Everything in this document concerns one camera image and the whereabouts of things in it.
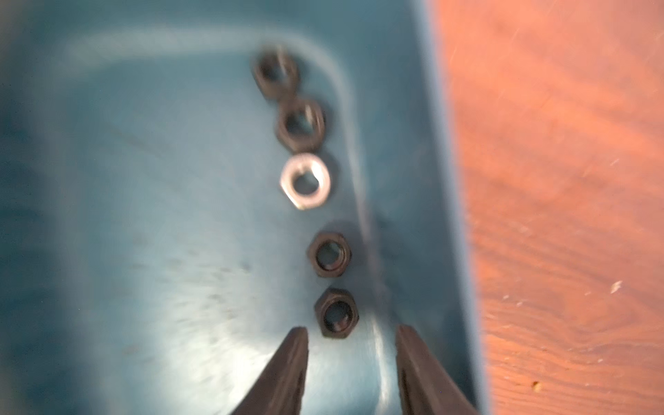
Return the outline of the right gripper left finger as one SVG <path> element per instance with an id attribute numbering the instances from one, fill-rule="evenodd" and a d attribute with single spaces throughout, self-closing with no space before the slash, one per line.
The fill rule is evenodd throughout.
<path id="1" fill-rule="evenodd" d="M 308 330 L 294 327 L 232 414 L 301 413 L 308 362 Z"/>

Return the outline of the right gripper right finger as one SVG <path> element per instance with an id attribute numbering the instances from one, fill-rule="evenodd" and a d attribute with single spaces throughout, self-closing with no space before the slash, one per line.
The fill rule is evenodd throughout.
<path id="1" fill-rule="evenodd" d="M 413 327 L 399 326 L 395 341 L 404 414 L 478 414 Z"/>

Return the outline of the black hex nut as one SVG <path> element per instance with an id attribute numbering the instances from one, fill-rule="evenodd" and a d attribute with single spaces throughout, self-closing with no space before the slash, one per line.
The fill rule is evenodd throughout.
<path id="1" fill-rule="evenodd" d="M 309 245 L 307 256 L 318 277 L 338 278 L 348 268 L 352 251 L 341 233 L 321 232 Z"/>
<path id="2" fill-rule="evenodd" d="M 254 62 L 252 75 L 267 100 L 289 99 L 297 94 L 300 85 L 297 61 L 284 48 L 262 50 Z"/>
<path id="3" fill-rule="evenodd" d="M 323 107 L 312 99 L 295 98 L 281 103 L 275 133 L 293 154 L 317 152 L 326 134 Z"/>
<path id="4" fill-rule="evenodd" d="M 314 310 L 323 337 L 347 338 L 359 322 L 356 301 L 348 290 L 328 288 L 316 301 Z"/>

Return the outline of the silver hex nut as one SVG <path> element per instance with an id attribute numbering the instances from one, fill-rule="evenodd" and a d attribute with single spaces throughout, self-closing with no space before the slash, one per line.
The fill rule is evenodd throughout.
<path id="1" fill-rule="evenodd" d="M 290 157 L 280 176 L 280 187 L 299 210 L 322 207 L 331 192 L 331 176 L 323 160 L 311 153 Z"/>

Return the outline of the teal plastic storage box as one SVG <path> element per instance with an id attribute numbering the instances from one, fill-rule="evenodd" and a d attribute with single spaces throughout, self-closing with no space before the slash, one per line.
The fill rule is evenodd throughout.
<path id="1" fill-rule="evenodd" d="M 490 413 L 439 41 L 429 1 L 4 1 L 2 413 L 230 414 L 303 326 L 303 413 L 399 414 L 401 325 Z M 259 91 L 267 48 L 295 96 Z M 295 98 L 326 121 L 309 210 L 279 184 Z M 321 232 L 349 242 L 338 278 Z"/>

